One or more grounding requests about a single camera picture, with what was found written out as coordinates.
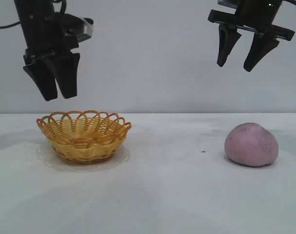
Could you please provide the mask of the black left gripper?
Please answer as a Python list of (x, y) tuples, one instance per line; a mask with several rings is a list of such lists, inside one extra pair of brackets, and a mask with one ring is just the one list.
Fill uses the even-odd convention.
[[(74, 35), (66, 35), (65, 0), (16, 0), (16, 10), (26, 42), (23, 56), (24, 71), (38, 87), (45, 101), (58, 97), (56, 80), (65, 99), (77, 96), (77, 74), (80, 53), (69, 53), (78, 48)], [(40, 59), (55, 58), (56, 79), (47, 64)]]

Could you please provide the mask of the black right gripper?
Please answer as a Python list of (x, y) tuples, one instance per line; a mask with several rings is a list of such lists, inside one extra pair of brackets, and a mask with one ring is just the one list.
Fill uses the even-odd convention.
[(241, 34), (237, 28), (255, 32), (243, 65), (247, 72), (251, 72), (269, 52), (278, 47), (279, 41), (276, 38), (292, 40), (295, 34), (290, 29), (273, 25), (282, 5), (281, 0), (219, 0), (218, 4), (236, 10), (234, 14), (230, 14), (212, 9), (208, 17), (208, 21), (220, 24), (218, 66), (225, 64), (240, 39)]

